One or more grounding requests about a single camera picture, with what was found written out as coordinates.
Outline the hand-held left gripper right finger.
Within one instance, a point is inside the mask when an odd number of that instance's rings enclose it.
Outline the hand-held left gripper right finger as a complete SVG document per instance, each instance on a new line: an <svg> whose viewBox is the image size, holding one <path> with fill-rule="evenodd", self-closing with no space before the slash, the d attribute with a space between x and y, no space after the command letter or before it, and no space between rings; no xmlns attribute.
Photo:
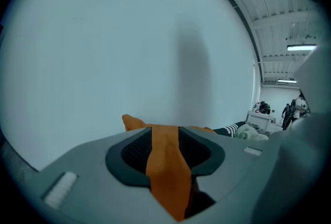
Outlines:
<svg viewBox="0 0 331 224"><path fill-rule="evenodd" d="M179 129L179 148L191 168L193 185L215 203L255 203L270 178L281 141L279 132L267 141L250 141Z"/></svg>

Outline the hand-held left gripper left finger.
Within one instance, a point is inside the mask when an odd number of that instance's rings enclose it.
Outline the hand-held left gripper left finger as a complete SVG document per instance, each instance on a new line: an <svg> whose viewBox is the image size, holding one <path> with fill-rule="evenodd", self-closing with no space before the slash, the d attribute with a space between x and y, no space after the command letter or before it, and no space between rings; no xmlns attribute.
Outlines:
<svg viewBox="0 0 331 224"><path fill-rule="evenodd" d="M176 224L146 187L120 182L108 170L108 150L151 130L83 143L32 176L24 198L50 224Z"/></svg>

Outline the black white patterned throw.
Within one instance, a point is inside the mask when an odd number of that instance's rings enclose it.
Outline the black white patterned throw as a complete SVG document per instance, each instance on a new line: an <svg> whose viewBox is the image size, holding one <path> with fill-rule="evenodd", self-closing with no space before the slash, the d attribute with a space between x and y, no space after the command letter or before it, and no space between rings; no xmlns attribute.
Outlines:
<svg viewBox="0 0 331 224"><path fill-rule="evenodd" d="M225 126L223 128L214 129L214 132L218 135L233 138L233 137L235 137L235 133L237 132L238 128L240 128L244 124L245 124L245 122L238 122L238 123L235 123L235 124L232 124L229 126Z"/></svg>

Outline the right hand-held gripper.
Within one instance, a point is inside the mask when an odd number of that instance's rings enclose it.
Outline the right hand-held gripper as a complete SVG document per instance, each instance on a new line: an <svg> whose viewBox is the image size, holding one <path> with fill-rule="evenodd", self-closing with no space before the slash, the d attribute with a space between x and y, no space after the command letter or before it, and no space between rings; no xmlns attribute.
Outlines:
<svg viewBox="0 0 331 224"><path fill-rule="evenodd" d="M250 224L331 222L331 46L313 51L296 80L309 113L279 135L277 160Z"/></svg>

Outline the orange cushion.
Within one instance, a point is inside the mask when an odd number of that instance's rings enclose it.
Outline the orange cushion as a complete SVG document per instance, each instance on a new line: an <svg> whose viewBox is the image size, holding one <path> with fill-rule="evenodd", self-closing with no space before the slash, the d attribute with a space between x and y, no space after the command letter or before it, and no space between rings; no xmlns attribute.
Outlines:
<svg viewBox="0 0 331 224"><path fill-rule="evenodd" d="M210 197L192 185L191 169L179 149L179 127L146 124L128 114L123 115L122 120L127 131L152 129L152 151L147 160L146 175L152 195L176 221L214 204Z"/></svg>

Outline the green fleece blanket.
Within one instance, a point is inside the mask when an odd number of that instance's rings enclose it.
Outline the green fleece blanket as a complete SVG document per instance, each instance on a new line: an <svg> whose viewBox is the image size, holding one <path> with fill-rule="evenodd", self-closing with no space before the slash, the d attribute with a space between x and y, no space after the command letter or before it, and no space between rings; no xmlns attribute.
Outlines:
<svg viewBox="0 0 331 224"><path fill-rule="evenodd" d="M253 127L243 124L234 134L235 138L249 141L268 141L268 136L258 133Z"/></svg>

